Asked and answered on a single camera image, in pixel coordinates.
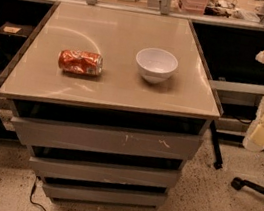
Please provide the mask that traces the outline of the grey drawer cabinet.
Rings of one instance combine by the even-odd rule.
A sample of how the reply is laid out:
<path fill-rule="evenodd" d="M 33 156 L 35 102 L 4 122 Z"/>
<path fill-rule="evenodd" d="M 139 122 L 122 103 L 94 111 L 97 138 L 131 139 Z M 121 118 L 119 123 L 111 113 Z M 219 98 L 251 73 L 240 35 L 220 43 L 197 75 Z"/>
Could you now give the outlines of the grey drawer cabinet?
<path fill-rule="evenodd" d="M 0 95 L 10 101 L 13 117 L 202 138 L 220 113 L 192 27 L 186 19 L 169 16 L 60 4 L 33 42 L 21 49 L 12 68 L 0 76 Z M 148 83 L 139 75 L 135 58 L 142 49 L 152 47 L 166 50 L 178 60 L 172 77 L 158 84 Z M 66 49 L 100 54 L 101 75 L 77 75 L 61 70 L 58 56 Z M 25 146 L 35 158 L 180 173 L 191 159 Z M 167 197 L 172 188 L 37 176 L 42 184 L 165 193 Z"/>

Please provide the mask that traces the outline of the grey top drawer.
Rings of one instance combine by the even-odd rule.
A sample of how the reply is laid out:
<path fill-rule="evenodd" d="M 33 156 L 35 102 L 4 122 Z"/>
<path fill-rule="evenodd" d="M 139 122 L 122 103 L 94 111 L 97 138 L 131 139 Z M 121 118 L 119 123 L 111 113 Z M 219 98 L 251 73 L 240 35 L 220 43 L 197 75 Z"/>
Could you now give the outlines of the grey top drawer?
<path fill-rule="evenodd" d="M 22 117 L 13 117 L 11 122 L 20 142 L 36 147 L 186 160 L 202 143 L 198 135 L 181 133 Z"/>

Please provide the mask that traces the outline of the white bowl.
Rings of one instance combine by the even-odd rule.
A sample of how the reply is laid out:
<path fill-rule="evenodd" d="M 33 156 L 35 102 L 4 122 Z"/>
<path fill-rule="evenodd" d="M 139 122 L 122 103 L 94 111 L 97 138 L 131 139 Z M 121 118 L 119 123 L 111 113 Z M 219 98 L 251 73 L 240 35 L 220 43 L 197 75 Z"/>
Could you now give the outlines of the white bowl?
<path fill-rule="evenodd" d="M 151 84 L 165 82 L 176 72 L 178 60 L 160 48 L 145 48 L 136 55 L 139 75 Z"/>

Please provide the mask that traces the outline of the black box with label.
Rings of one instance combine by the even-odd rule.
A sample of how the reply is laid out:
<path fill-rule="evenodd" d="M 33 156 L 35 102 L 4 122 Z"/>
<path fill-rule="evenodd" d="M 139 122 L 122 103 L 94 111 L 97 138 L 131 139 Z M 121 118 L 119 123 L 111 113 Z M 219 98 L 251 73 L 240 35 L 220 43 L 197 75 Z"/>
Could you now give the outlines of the black box with label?
<path fill-rule="evenodd" d="M 30 25 L 18 25 L 10 22 L 4 23 L 0 26 L 0 35 L 11 35 L 17 37 L 27 38 L 34 31 L 34 27 Z"/>

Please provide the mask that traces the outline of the grey bottom drawer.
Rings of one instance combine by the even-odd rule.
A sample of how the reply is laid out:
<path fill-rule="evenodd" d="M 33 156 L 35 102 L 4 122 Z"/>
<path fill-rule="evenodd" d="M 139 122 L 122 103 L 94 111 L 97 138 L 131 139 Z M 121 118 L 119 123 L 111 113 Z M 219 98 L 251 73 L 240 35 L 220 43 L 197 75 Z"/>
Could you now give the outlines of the grey bottom drawer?
<path fill-rule="evenodd" d="M 166 201 L 165 193 L 148 193 L 142 191 L 125 191 L 90 187 L 73 187 L 43 184 L 45 195 L 49 198 L 72 201 L 89 201 L 95 203 L 112 203 L 123 205 L 161 206 Z"/>

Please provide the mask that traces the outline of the grey drawer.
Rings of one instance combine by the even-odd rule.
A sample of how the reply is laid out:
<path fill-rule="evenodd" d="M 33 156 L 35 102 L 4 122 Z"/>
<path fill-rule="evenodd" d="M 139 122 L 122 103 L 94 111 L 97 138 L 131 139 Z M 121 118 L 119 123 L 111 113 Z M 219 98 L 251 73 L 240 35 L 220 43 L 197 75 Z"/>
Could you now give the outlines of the grey drawer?
<path fill-rule="evenodd" d="M 36 147 L 186 160 L 202 143 L 198 135 L 181 133 L 22 117 L 13 117 L 11 122 L 20 142 Z"/>
<path fill-rule="evenodd" d="M 181 176 L 178 170 L 173 169 L 155 169 L 35 157 L 30 158 L 30 166 L 42 177 L 148 187 L 174 187 Z"/>
<path fill-rule="evenodd" d="M 165 193 L 148 193 L 142 191 L 125 191 L 90 187 L 73 187 L 43 184 L 45 195 L 49 198 L 72 201 L 89 201 L 95 203 L 112 203 L 123 205 L 161 206 L 166 201 Z"/>

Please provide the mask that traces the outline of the crushed orange soda can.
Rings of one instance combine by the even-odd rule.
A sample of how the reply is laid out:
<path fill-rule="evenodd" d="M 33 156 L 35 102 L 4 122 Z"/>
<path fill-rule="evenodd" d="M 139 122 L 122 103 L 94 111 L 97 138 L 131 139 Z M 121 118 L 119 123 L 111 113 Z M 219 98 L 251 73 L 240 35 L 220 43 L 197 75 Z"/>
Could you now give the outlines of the crushed orange soda can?
<path fill-rule="evenodd" d="M 101 75 L 103 58 L 96 53 L 66 49 L 60 51 L 58 65 L 61 70 L 71 74 L 96 77 Z"/>

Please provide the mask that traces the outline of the black office chair base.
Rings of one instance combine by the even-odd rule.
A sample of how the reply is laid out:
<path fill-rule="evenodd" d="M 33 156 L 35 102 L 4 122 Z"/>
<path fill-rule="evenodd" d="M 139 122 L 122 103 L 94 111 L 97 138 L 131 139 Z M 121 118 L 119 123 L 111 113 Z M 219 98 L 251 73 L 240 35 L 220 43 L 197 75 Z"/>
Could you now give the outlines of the black office chair base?
<path fill-rule="evenodd" d="M 245 186 L 251 188 L 252 190 L 257 191 L 258 193 L 261 193 L 262 195 L 264 195 L 264 187 L 263 186 L 252 183 L 251 181 L 242 180 L 239 177 L 236 177 L 231 181 L 231 187 L 233 187 L 235 190 L 241 190 Z"/>

